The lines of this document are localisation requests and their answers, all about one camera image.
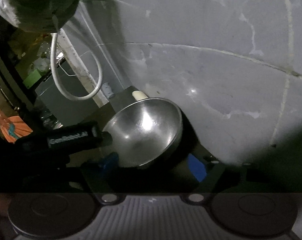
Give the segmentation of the hanging plastic bag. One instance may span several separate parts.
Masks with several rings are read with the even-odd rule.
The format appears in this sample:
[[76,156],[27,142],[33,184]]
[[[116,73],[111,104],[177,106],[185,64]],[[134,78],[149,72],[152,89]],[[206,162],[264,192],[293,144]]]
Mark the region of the hanging plastic bag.
[[56,33],[74,15],[79,0],[0,0],[0,16],[27,33]]

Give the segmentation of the green box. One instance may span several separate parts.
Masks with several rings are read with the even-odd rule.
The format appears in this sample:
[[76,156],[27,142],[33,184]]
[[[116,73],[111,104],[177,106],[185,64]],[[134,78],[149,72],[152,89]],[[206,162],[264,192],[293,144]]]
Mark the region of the green box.
[[42,77],[38,69],[33,70],[23,81],[26,88],[31,88]]

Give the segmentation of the orange stool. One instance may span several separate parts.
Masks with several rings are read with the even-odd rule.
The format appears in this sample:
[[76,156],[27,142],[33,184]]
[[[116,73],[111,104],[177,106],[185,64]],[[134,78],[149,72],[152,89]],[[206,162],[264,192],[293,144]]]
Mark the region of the orange stool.
[[4,138],[10,143],[14,143],[19,138],[25,137],[33,132],[20,116],[7,117],[1,110],[0,130]]

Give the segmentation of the black cleaver knife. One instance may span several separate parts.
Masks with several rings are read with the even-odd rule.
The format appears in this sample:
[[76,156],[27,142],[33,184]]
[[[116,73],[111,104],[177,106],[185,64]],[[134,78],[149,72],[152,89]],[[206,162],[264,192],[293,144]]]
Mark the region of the black cleaver knife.
[[118,93],[114,93],[114,96],[109,99],[109,102],[116,113],[136,102],[136,99],[132,96],[134,91],[138,91],[138,89],[134,86],[129,86]]

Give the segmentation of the deep steel bowl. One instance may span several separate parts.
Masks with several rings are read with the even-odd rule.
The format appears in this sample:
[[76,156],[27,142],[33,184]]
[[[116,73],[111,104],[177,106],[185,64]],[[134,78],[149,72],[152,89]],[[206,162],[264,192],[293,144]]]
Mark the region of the deep steel bowl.
[[125,107],[105,125],[112,143],[103,155],[118,154],[124,168],[145,167],[175,149],[182,137],[182,112],[163,98],[146,98]]

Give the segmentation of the grey cabinet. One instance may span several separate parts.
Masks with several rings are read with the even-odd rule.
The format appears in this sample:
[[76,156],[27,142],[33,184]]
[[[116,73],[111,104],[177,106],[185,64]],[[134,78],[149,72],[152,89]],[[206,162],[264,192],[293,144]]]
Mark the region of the grey cabinet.
[[[74,75],[68,62],[64,60],[57,67],[63,86],[75,96],[84,96],[87,91]],[[64,126],[71,126],[82,122],[85,118],[98,110],[94,100],[71,101],[65,98],[57,89],[52,75],[40,83],[35,92],[41,102]]]

